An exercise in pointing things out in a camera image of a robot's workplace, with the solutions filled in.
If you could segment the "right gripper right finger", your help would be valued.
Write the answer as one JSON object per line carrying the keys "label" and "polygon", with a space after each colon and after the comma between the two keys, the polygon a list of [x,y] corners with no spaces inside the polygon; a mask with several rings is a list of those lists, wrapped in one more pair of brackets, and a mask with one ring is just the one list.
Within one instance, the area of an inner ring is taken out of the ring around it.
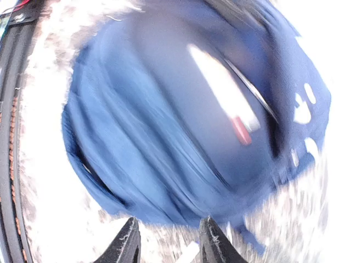
{"label": "right gripper right finger", "polygon": [[210,217],[200,222],[200,261],[204,263],[247,263]]}

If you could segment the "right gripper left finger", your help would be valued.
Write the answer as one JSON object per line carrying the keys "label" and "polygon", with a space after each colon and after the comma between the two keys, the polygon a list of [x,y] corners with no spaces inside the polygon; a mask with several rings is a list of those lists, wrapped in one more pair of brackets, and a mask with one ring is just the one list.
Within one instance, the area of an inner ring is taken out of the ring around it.
{"label": "right gripper left finger", "polygon": [[130,217],[94,263],[138,263],[140,250],[141,236],[138,220]]}

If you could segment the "navy blue student backpack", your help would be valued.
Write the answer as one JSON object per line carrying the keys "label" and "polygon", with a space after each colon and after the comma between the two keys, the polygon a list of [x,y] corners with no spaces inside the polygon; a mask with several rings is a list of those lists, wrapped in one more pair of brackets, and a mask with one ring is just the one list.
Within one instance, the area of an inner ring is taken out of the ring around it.
{"label": "navy blue student backpack", "polygon": [[[187,46],[218,59],[259,120],[243,145]],[[62,114],[69,161],[109,214],[230,222],[313,163],[331,94],[301,35],[268,1],[150,1],[81,49]]]}

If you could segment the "red-capped white marker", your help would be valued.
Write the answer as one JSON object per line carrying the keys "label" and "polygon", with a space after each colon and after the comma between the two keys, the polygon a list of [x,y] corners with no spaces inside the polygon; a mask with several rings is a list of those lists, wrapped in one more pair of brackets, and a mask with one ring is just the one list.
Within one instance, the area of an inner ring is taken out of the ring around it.
{"label": "red-capped white marker", "polygon": [[219,105],[230,119],[238,140],[243,145],[252,143],[250,133],[259,129],[260,123],[240,89],[239,81],[215,57],[194,44],[187,49],[203,74]]}

